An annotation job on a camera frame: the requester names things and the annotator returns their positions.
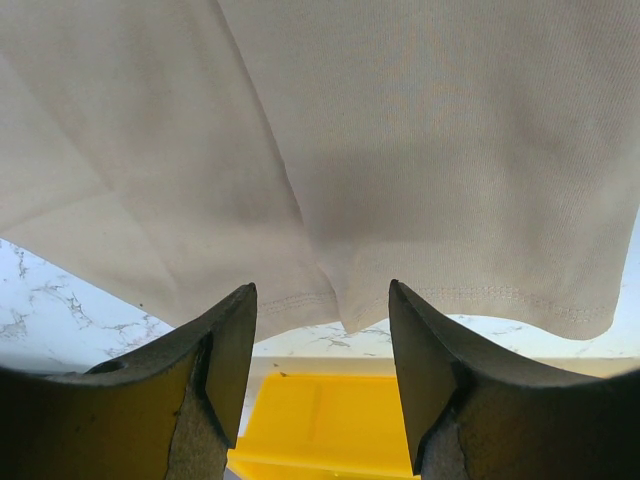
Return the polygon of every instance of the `beige t-shirt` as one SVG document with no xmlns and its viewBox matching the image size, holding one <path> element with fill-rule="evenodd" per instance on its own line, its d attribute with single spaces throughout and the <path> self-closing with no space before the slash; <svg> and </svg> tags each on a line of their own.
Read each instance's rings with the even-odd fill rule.
<svg viewBox="0 0 640 480">
<path fill-rule="evenodd" d="M 0 236 L 179 325 L 610 325 L 637 0 L 0 0 Z"/>
</svg>

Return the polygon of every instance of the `yellow tray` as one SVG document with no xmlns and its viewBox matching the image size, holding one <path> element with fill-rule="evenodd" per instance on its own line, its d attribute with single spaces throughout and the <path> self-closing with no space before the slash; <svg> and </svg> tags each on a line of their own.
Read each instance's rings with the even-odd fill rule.
<svg viewBox="0 0 640 480">
<path fill-rule="evenodd" d="M 268 377 L 229 467 L 244 480 L 414 478 L 395 377 Z"/>
</svg>

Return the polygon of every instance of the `marble countertop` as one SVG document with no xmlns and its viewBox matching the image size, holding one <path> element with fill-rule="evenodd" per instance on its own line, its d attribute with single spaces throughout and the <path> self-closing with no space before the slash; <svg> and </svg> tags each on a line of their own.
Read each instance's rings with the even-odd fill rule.
<svg viewBox="0 0 640 480">
<path fill-rule="evenodd" d="M 35 255 L 0 240 L 0 364 L 83 371 L 171 327 Z M 505 319 L 452 315 L 493 341 L 536 358 L 640 357 L 640 221 L 636 221 L 614 324 L 589 341 L 555 337 Z M 255 345 L 256 358 L 392 358 L 388 320 L 354 335 L 339 323 L 284 333 Z"/>
</svg>

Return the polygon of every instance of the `stitching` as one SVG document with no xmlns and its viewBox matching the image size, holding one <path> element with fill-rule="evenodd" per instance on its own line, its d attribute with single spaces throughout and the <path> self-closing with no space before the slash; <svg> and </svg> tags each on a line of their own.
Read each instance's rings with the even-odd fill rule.
<svg viewBox="0 0 640 480">
<path fill-rule="evenodd" d="M 604 312 L 606 307 L 597 307 L 590 309 L 563 307 L 557 305 L 549 300 L 544 300 L 534 294 L 521 293 L 519 289 L 514 287 L 442 287 L 442 288 L 416 288 L 417 293 L 421 293 L 430 298 L 440 300 L 482 300 L 482 299 L 496 299 L 496 300 L 516 300 L 522 303 L 533 303 L 537 308 L 542 308 L 547 311 L 553 311 L 566 317 L 569 321 L 574 323 L 588 323 L 593 320 L 595 314 Z M 385 298 L 378 298 L 369 307 L 356 315 L 355 320 L 359 322 L 362 317 L 370 313 L 373 309 L 380 306 L 381 303 L 386 301 Z M 586 316 L 587 318 L 579 320 L 576 317 Z"/>
<path fill-rule="evenodd" d="M 317 295 L 306 293 L 302 295 L 287 297 L 282 300 L 276 300 L 274 302 L 261 304 L 258 306 L 258 312 L 261 315 L 273 315 L 285 310 L 301 308 L 307 305 L 321 305 L 332 301 L 335 302 L 335 295 L 333 293 L 323 293 Z"/>
</svg>

